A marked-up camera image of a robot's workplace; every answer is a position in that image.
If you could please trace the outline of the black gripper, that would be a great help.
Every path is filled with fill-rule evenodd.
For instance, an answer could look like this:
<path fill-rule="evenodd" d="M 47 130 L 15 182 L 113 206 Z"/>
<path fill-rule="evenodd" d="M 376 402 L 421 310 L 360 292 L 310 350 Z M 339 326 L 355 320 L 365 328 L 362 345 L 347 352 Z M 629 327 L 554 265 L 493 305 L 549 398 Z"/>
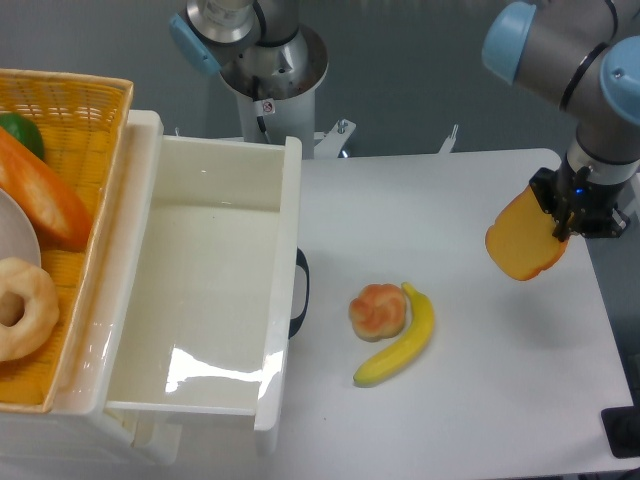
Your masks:
<path fill-rule="evenodd" d="M 601 185 L 591 180 L 588 167 L 574 171 L 570 166 L 557 170 L 540 168 L 529 180 L 540 209 L 555 221 L 552 235 L 568 240 L 619 238 L 630 225 L 629 217 L 618 207 L 624 184 Z"/>

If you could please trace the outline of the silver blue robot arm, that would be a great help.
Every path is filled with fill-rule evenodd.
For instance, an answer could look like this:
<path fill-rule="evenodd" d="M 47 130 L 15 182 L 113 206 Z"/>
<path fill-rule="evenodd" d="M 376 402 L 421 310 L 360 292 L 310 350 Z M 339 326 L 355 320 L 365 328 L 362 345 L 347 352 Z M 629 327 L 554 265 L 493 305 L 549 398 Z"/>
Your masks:
<path fill-rule="evenodd" d="M 489 71 L 577 119 L 560 167 L 530 180 L 560 240 L 617 238 L 627 228 L 618 197 L 639 168 L 639 40 L 620 31 L 638 15 L 635 1 L 517 1 L 485 37 Z M 315 91 L 328 53 L 300 22 L 297 2 L 190 1 L 169 29 L 196 70 L 234 92 L 246 141 L 295 137 L 308 158 L 340 149 L 336 136 L 315 138 Z"/>

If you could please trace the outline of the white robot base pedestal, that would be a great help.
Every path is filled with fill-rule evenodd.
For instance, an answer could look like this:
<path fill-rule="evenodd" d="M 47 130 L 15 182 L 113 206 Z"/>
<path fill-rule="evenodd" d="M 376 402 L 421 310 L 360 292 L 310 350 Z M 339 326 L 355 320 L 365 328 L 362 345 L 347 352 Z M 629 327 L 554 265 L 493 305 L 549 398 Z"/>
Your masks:
<path fill-rule="evenodd" d="M 283 145 L 287 137 L 295 137 L 302 143 L 303 159 L 347 158 L 347 143 L 356 124 L 341 118 L 328 131 L 317 131 L 316 90 L 281 100 L 254 100 L 235 92 L 243 140 Z"/>

